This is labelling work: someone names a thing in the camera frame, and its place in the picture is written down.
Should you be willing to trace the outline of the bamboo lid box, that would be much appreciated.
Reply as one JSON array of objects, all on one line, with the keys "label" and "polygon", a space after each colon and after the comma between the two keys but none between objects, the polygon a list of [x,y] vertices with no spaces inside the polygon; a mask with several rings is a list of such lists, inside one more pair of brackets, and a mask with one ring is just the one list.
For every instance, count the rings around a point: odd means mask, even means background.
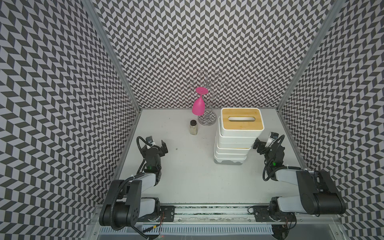
[{"label": "bamboo lid box", "polygon": [[232,154],[232,155],[246,155],[251,148],[248,149],[233,149],[233,148],[220,148],[219,146],[215,146],[215,151],[218,154]]},{"label": "bamboo lid box", "polygon": [[230,160],[230,161],[244,161],[247,158],[247,154],[219,154],[214,152],[214,158],[216,160]]},{"label": "bamboo lid box", "polygon": [[220,129],[224,137],[257,138],[265,125],[258,108],[222,108]]}]

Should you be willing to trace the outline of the grey lid box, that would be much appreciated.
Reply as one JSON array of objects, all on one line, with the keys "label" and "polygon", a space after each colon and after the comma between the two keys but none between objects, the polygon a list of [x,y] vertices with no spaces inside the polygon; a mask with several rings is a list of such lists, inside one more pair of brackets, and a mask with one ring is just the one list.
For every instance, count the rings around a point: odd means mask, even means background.
[{"label": "grey lid box", "polygon": [[254,143],[250,143],[250,144],[226,144],[226,143],[221,143],[219,142],[218,140],[218,137],[216,137],[216,142],[217,142],[217,146],[219,146],[220,148],[233,148],[233,149],[248,149],[248,148],[251,148],[252,145]]},{"label": "grey lid box", "polygon": [[217,137],[219,142],[226,143],[226,144],[250,144],[253,143],[258,137],[226,137],[223,136],[222,133],[224,131],[222,130],[222,120],[219,118],[219,125],[218,125],[218,131],[217,131]]}]

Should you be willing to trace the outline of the bamboo lid box back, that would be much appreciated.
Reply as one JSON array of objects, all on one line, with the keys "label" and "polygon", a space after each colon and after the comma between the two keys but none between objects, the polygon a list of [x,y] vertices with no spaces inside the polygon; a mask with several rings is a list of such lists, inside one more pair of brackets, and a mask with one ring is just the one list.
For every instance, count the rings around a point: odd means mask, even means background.
[{"label": "bamboo lid box back", "polygon": [[219,146],[215,146],[215,151],[218,154],[232,154],[232,155],[246,155],[251,148],[248,149],[233,149],[233,148],[220,148]]}]

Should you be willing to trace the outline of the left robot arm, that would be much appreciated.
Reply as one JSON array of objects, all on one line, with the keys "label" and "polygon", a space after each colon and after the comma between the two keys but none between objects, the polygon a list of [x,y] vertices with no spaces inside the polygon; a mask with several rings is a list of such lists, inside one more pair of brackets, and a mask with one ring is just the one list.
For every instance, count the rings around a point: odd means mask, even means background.
[{"label": "left robot arm", "polygon": [[101,226],[118,231],[134,226],[143,217],[152,221],[161,218],[160,200],[143,197],[142,193],[158,185],[162,175],[161,157],[168,153],[167,145],[161,141],[157,146],[144,140],[140,148],[143,161],[136,175],[125,180],[114,180],[108,190],[99,216]]}]

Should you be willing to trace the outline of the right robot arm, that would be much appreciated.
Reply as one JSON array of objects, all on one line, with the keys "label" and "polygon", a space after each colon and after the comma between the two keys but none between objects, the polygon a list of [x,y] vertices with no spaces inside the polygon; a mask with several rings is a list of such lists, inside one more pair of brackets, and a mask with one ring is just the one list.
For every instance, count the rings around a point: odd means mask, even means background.
[{"label": "right robot arm", "polygon": [[280,136],[269,144],[255,140],[253,149],[265,158],[262,173],[265,182],[272,180],[292,184],[299,193],[290,197],[273,197],[269,205],[253,207],[256,221],[288,222],[295,220],[296,214],[344,214],[347,210],[345,201],[327,171],[308,171],[284,165],[284,138]]}]

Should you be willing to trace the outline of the small brown-capped jar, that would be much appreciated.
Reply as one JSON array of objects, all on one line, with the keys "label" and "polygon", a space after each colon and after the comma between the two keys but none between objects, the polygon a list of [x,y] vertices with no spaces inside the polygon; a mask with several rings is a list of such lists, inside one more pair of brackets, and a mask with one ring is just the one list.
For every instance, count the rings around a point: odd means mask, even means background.
[{"label": "small brown-capped jar", "polygon": [[190,134],[197,135],[198,134],[198,123],[196,120],[190,121]]}]

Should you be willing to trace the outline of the pink plastic goblet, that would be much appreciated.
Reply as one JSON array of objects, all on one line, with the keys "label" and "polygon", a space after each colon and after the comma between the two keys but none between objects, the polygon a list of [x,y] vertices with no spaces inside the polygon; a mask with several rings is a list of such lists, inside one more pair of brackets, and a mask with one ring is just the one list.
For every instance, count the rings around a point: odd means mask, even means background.
[{"label": "pink plastic goblet", "polygon": [[204,87],[196,88],[197,94],[199,94],[199,98],[194,102],[192,113],[196,116],[202,116],[205,112],[205,102],[203,100],[203,95],[206,95],[209,91]]}]

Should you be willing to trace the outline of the aluminium front rail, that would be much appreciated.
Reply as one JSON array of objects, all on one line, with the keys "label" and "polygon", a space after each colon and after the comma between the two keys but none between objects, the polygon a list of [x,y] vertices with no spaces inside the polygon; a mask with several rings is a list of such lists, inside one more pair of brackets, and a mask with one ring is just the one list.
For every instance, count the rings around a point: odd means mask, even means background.
[{"label": "aluminium front rail", "polygon": [[334,215],[295,214],[273,221],[257,204],[165,204],[162,214],[139,219],[135,229],[99,224],[96,208],[86,240],[347,240]]}]

